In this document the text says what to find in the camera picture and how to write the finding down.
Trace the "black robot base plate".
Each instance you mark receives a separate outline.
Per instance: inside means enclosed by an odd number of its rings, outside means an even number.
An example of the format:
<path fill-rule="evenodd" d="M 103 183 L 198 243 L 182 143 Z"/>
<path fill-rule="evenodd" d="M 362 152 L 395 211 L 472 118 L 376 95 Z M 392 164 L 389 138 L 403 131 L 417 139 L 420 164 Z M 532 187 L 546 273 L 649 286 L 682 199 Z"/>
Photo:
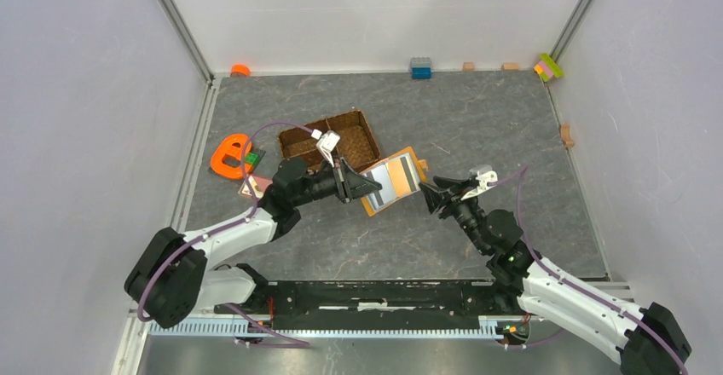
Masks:
<path fill-rule="evenodd" d="M 275 330 L 471 330 L 481 316 L 526 315 L 488 280 L 279 280 L 238 308 Z"/>

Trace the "pink card on table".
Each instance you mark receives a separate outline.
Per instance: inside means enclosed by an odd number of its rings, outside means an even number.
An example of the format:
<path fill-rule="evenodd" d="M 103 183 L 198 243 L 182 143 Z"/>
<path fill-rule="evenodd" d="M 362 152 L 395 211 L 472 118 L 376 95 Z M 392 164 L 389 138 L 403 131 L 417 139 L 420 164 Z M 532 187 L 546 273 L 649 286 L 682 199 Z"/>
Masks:
<path fill-rule="evenodd" d="M 263 176 L 249 175 L 246 182 L 242 182 L 238 194 L 247 198 L 261 199 L 272 180 Z"/>

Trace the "blue grey toy bricks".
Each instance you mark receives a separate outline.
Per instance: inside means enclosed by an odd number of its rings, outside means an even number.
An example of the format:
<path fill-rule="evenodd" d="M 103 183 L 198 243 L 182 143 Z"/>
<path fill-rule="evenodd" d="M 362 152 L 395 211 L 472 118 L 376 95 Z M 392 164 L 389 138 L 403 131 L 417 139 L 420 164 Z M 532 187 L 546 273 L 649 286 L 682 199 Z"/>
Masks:
<path fill-rule="evenodd" d="M 431 79 L 432 60 L 430 57 L 412 57 L 409 61 L 409 71 L 411 79 Z"/>

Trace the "orange letter shaped block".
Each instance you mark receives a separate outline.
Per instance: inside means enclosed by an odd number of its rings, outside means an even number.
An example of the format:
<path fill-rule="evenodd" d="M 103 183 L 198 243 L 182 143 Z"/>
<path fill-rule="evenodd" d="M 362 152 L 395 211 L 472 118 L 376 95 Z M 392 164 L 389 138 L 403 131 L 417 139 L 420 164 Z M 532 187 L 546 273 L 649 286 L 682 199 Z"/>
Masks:
<path fill-rule="evenodd" d="M 246 162 L 252 143 L 246 134 L 227 136 L 211 156 L 211 170 L 218 176 L 237 181 L 252 173 L 252 166 Z"/>

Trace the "curved wooden block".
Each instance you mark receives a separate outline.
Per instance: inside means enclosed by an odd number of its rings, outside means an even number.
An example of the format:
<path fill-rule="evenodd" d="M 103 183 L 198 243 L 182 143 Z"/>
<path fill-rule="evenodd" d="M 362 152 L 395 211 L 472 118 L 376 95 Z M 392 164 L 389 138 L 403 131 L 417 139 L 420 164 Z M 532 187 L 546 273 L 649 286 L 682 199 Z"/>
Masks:
<path fill-rule="evenodd" d="M 570 124 L 561 124 L 559 126 L 559 134 L 564 148 L 570 149 L 576 144 L 571 135 Z"/>

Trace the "green pink yellow bricks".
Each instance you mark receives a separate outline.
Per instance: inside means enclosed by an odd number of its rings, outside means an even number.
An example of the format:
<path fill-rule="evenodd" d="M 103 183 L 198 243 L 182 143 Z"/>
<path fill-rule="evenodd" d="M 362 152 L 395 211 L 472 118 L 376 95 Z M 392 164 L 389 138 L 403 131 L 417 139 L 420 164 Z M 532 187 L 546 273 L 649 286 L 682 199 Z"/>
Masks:
<path fill-rule="evenodd" d="M 564 75 L 564 71 L 547 53 L 539 55 L 539 60 L 533 69 L 544 83 L 549 83 L 551 80 L 561 78 Z"/>

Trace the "green toy brick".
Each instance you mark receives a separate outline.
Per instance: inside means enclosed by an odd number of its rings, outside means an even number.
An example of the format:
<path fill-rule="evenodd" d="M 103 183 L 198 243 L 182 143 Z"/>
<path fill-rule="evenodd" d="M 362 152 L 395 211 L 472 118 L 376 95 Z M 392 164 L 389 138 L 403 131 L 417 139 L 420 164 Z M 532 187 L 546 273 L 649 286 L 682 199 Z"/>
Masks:
<path fill-rule="evenodd" d="M 260 164 L 261 160 L 263 159 L 264 155 L 265 155 L 265 151 L 249 152 L 244 157 L 245 166 L 250 167 L 250 168 L 257 167 Z"/>

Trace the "aluminium frame rail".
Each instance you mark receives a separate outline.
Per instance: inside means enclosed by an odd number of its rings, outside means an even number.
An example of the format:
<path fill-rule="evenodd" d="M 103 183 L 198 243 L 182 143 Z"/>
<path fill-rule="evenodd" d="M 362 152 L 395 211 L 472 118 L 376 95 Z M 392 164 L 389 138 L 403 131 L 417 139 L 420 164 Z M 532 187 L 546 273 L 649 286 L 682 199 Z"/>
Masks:
<path fill-rule="evenodd" d="M 191 61 L 194 63 L 200 76 L 208 83 L 212 83 L 215 75 L 209 67 L 209 64 L 202 55 L 199 45 L 194 39 L 187 23 L 182 17 L 180 9 L 174 0 L 158 0 L 161 8 L 164 10 L 169 22 L 174 28 L 177 36 L 182 42 L 185 50 L 187 50 Z"/>

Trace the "flat tan wooden block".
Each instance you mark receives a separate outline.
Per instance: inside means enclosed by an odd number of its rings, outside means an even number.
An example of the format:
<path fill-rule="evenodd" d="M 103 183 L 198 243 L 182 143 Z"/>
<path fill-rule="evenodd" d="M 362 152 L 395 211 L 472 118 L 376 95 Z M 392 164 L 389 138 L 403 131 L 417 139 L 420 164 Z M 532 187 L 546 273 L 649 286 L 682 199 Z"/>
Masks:
<path fill-rule="evenodd" d="M 503 71 L 518 71 L 520 69 L 520 65 L 516 62 L 506 62 L 501 65 L 501 69 Z"/>

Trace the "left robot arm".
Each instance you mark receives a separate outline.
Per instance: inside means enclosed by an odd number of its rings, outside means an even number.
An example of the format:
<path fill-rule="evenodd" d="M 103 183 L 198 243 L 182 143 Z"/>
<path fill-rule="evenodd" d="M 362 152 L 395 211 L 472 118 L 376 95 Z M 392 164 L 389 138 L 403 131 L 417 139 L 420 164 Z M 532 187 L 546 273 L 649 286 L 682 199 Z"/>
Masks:
<path fill-rule="evenodd" d="M 349 203 L 382 187 L 342 157 L 318 171 L 310 171 L 303 159 L 284 159 L 261 199 L 247 211 L 194 231 L 160 229 L 130 271 L 124 290 L 137 302 L 140 321 L 163 328 L 177 325 L 194 309 L 223 303 L 257 313 L 268 302 L 267 289 L 249 268 L 219 270 L 217 265 L 288 234 L 300 220 L 301 205 L 327 197 Z"/>

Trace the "orange round cap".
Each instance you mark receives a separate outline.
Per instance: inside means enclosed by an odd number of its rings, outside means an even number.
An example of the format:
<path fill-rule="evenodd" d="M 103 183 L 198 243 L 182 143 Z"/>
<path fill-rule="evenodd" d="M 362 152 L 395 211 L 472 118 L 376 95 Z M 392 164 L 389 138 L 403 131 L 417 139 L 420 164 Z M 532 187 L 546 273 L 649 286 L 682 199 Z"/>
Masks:
<path fill-rule="evenodd" d="M 229 76 L 230 77 L 249 77 L 251 75 L 251 70 L 248 66 L 245 66 L 243 64 L 235 64 L 231 66 Z"/>

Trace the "brown woven basket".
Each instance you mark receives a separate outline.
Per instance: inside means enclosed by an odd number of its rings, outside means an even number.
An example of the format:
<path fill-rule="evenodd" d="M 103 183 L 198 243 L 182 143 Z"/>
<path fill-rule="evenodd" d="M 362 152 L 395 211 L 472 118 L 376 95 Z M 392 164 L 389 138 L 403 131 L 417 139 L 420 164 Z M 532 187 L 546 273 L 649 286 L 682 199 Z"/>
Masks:
<path fill-rule="evenodd" d="M 366 116 L 353 110 L 309 123 L 308 133 L 300 128 L 283 130 L 278 135 L 285 159 L 301 158 L 310 170 L 319 170 L 334 157 L 342 157 L 361 172 L 381 160 L 379 144 Z"/>

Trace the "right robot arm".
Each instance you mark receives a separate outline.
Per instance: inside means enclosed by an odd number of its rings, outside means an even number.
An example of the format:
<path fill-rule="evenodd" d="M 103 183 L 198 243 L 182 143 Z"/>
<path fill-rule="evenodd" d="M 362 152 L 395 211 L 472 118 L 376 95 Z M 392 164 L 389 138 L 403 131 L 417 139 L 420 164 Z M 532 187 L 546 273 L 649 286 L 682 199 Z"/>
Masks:
<path fill-rule="evenodd" d="M 419 189 L 432 215 L 452 217 L 488 257 L 497 284 L 492 300 L 500 312 L 521 309 L 551 321 L 605 354 L 623 374 L 688 372 L 691 345 L 669 309 L 614 297 L 542 256 L 525 239 L 514 212 L 486 212 L 479 205 L 478 196 L 496 184 L 436 176 Z"/>

